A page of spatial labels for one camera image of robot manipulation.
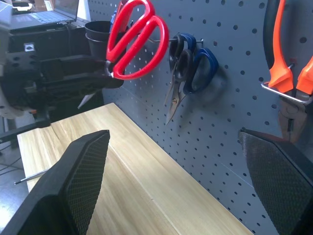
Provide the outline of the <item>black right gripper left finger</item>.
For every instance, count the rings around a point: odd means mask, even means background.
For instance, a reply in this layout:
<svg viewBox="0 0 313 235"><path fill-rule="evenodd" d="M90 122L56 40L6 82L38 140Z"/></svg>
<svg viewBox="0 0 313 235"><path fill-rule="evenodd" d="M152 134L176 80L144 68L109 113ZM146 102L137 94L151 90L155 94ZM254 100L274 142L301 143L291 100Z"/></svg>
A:
<svg viewBox="0 0 313 235"><path fill-rule="evenodd" d="M4 235L85 235L100 193L110 132L73 141L43 174L11 220Z"/></svg>

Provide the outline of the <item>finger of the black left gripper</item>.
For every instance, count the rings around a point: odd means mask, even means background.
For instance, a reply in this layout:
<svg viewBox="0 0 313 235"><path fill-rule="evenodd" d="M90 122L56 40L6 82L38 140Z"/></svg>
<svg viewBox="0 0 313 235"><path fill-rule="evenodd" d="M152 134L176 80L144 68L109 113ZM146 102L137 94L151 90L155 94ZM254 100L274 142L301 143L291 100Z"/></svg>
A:
<svg viewBox="0 0 313 235"><path fill-rule="evenodd" d="M44 94L49 98L77 98L102 89L115 89L124 81L102 73L83 73L65 76L61 80L44 83Z"/></svg>
<svg viewBox="0 0 313 235"><path fill-rule="evenodd" d="M90 55L74 55L42 60L40 62L43 74L57 73L72 75L79 73L95 72L103 70L105 61L94 58Z"/></svg>

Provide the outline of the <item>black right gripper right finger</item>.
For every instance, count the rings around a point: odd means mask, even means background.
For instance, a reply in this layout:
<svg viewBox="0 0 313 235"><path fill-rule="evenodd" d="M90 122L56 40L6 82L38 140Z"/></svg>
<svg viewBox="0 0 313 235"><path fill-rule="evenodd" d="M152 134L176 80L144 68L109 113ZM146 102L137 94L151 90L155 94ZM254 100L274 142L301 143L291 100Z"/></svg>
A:
<svg viewBox="0 0 313 235"><path fill-rule="evenodd" d="M313 233L313 164L291 142L242 129L253 187L280 235Z"/></svg>

